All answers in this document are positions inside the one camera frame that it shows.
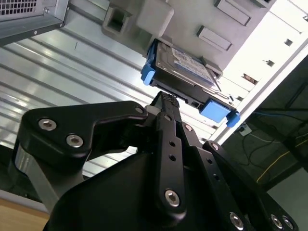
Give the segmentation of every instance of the rectangular slot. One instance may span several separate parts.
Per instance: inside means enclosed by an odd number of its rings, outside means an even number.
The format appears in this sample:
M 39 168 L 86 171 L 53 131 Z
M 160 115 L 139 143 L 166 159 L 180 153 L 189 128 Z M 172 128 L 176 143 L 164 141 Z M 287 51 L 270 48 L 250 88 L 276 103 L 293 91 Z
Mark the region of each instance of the rectangular slot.
M 261 8 L 269 8 L 272 5 L 272 0 L 252 0 L 252 2 Z
M 245 73 L 243 74 L 242 77 L 254 85 L 258 83 L 258 81 L 256 81 L 254 78 L 250 77 L 249 75 L 246 75 Z
M 117 32 L 120 32 L 122 30 L 125 18 L 125 13 L 123 11 L 114 8 L 108 22 L 108 27 Z
M 250 12 L 233 0 L 218 0 L 215 6 L 244 26 L 251 20 Z
M 219 36 L 215 32 L 209 30 L 208 28 L 201 26 L 197 33 L 199 39 L 207 42 L 209 45 L 215 47 L 220 51 L 228 51 L 232 46 L 232 43 L 225 40 L 223 37 Z
M 266 63 L 267 65 L 269 65 L 270 67 L 273 67 L 274 64 L 275 64 L 272 60 L 267 60 L 267 61 L 265 61 L 265 63 Z

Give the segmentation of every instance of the corrugated metal panel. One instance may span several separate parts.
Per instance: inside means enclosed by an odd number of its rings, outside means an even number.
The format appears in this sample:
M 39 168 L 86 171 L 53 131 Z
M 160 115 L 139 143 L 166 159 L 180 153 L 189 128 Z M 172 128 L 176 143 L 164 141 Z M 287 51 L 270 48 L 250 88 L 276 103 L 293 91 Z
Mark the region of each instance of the corrugated metal panel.
M 133 100 L 149 104 L 159 89 L 143 85 L 145 58 L 101 32 L 107 1 L 73 0 L 65 28 L 22 40 L 0 49 L 0 144 L 13 147 L 27 110 Z M 180 102 L 182 118 L 199 138 L 215 129 L 197 110 Z M 134 154 L 108 154 L 87 162 L 92 176 Z

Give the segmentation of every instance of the hard drive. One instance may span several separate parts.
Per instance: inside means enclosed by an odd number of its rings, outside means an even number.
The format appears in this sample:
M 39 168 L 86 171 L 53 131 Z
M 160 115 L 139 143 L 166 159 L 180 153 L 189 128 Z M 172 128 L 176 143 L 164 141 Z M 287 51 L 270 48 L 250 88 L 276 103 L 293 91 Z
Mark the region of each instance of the hard drive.
M 155 41 L 141 74 L 146 85 L 174 94 L 217 123 L 239 120 L 233 98 L 221 91 L 213 71 L 179 49 Z

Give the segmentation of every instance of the wooden surface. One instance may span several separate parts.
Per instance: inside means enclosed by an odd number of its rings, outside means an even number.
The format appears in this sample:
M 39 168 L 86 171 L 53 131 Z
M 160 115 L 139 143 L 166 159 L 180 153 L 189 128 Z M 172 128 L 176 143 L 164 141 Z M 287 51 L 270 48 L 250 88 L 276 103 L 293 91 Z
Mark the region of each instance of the wooden surface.
M 0 199 L 0 231 L 42 231 L 49 215 Z

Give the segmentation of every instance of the metal frame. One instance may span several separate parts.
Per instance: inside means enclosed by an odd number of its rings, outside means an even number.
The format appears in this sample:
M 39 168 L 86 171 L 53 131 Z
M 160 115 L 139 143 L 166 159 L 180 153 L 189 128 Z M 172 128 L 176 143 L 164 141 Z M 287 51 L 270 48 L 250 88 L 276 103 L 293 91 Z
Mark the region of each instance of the metal frame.
M 0 47 L 64 26 L 68 0 L 50 1 L 41 15 L 0 22 Z
M 241 114 L 240 121 L 232 128 L 222 124 L 210 137 L 219 144 L 223 144 L 226 139 L 233 134 L 236 129 L 257 109 L 257 107 L 272 93 L 272 91 L 291 73 L 292 70 L 308 55 L 308 39 L 296 50 L 288 61 L 274 74 L 267 82 L 259 82 L 250 94 L 237 107 Z

